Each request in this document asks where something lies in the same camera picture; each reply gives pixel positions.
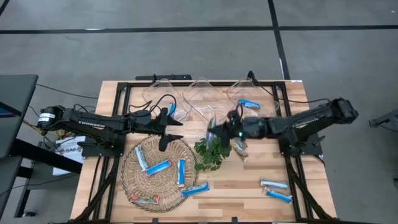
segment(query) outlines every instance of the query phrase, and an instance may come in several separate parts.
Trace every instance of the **white paper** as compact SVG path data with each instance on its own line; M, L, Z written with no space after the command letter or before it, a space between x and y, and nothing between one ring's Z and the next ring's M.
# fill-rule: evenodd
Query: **white paper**
M60 145L60 147L58 147L58 150L56 150L55 153L57 153L58 155L60 153L62 153L63 156L82 164L83 158L81 156L81 152L82 152L83 148L78 146L77 143L85 141L86 136L78 136L78 137L75 137L74 139L72 139L72 138L74 138L74 137L69 137L69 138L65 138L62 140L56 140L55 143L61 144L61 145ZM53 171L52 171L52 175L63 175L63 174L69 174L69 173L70 173L69 171L55 168L55 167L53 168Z

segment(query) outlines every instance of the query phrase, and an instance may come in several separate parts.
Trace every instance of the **candy bar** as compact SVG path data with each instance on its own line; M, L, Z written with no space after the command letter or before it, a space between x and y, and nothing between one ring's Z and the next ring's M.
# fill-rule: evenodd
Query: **candy bar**
M264 193L265 195L268 195L270 197L281 199L281 200L283 200L286 203L291 203L292 200L293 200L291 195L285 195L285 194L282 194L282 193L277 192L275 190L270 190L267 187L264 187L264 190L263 190L262 193Z
M199 193L202 193L202 192L205 192L208 190L209 190L209 185L206 182L199 186L193 186L193 187L189 187L187 189L181 190L181 196L187 197L187 196L199 194Z
M170 106L169 106L169 115L170 115L170 117L174 117L174 111L175 111L175 105L173 104L173 103L170 103Z
M243 162L248 160L249 154L244 150L244 143L240 139L235 139L236 145L233 147L239 158Z
M169 160L163 161L160 164L157 164L157 165L147 169L145 171L146 176L150 177L151 175L156 174L157 172L165 170L169 166L171 166L171 162Z
M153 203L157 205L159 203L159 195L155 195L153 197L144 197L131 194L129 197L129 201L134 203Z
M139 166L141 166L141 169L143 171L145 171L146 169L148 169L148 164L145 161L144 152L142 151L141 146L137 146L135 148L135 150L136 150Z
M177 185L178 187L184 187L184 177L185 177L185 160L180 159L177 164L178 169L178 179Z
M266 180L264 178L261 178L260 186L276 187L276 188L280 188L280 189L289 188L289 186L286 183L284 183L284 182L273 182L273 181Z
M238 100L238 104L240 104L246 108L258 108L258 109L261 108L259 103L256 103L251 100L240 99L240 100Z

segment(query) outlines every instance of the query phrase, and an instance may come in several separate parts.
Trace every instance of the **floor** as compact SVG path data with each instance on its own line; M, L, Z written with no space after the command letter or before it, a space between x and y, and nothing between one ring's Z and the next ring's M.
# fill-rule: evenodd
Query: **floor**
M154 73L238 79L253 70L259 79L290 76L303 80L311 100L349 99L359 118L352 125L334 125L321 132L326 136L322 146L337 214L343 220L372 223L398 220L398 189L392 181L398 177L397 133L368 125L369 119L398 105L398 27L369 29L398 24L397 1L274 1L279 26L335 26L334 30L141 33L125 28L267 27L276 21L271 19L266 0L0 0L2 3L1 74L34 73L43 85L98 96L103 80L133 80ZM3 32L102 28L116 30L103 34ZM275 41L276 33L281 42ZM39 87L30 105L39 110L74 103L96 105L95 100ZM32 111L25 119L32 124L36 121ZM41 140L27 127L21 128L19 138L32 144ZM64 181L77 185L76 179ZM23 183L17 179L15 185ZM33 218L13 219L22 189L13 190L0 223L68 220L76 188L63 185L60 182L59 189L31 193L27 209L38 213Z

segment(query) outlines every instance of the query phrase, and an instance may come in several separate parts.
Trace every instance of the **blue snack bar wrapper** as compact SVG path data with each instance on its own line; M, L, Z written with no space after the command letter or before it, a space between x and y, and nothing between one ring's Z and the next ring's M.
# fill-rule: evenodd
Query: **blue snack bar wrapper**
M194 194L199 194L205 191L209 190L209 185L206 183L199 185L199 186L193 186L193 187L189 187L187 189L183 189L181 190L181 196L182 197L187 197L190 195L194 195Z
M283 182L274 182L274 181L269 181L264 178L261 178L260 180L260 186L265 186L265 187L275 187L275 188L280 188L280 189L287 189L289 186L286 183Z
M171 165L172 165L172 163L167 159L166 161L163 161L160 164L154 165L153 167L147 169L145 171L145 175L150 177L151 175L156 174L157 172L165 170L166 168L168 168Z
M267 187L264 187L264 191L262 192L267 196L274 197L277 199L281 199L286 203L292 203L293 197L291 195L285 195L275 190L270 190Z
M169 106L169 115L170 115L170 117L174 117L174 111L175 111L175 105L173 104L173 103L170 103L170 106Z
M251 100L240 99L238 100L238 104L246 107L246 108L261 108L259 103L253 102Z
M184 177L185 177L185 160L180 159L177 164L178 169L178 179L177 185L178 187L184 187Z
M135 150L136 150L139 166L141 166L141 169L143 171L147 170L148 169L148 164L145 161L144 152L142 151L141 146L137 146L135 148Z

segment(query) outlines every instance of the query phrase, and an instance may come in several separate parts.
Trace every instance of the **black desk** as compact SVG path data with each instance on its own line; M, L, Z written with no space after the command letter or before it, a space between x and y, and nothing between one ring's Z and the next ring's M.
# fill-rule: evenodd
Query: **black desk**
M21 117L0 118L0 218L7 204L9 190L17 176L27 178L27 184L33 169L22 167L22 158L41 162L52 167L79 174L82 164L56 153L16 139L30 100L35 90L37 75L0 75L0 102L22 113ZM19 201L15 217L21 217L29 189L25 188Z

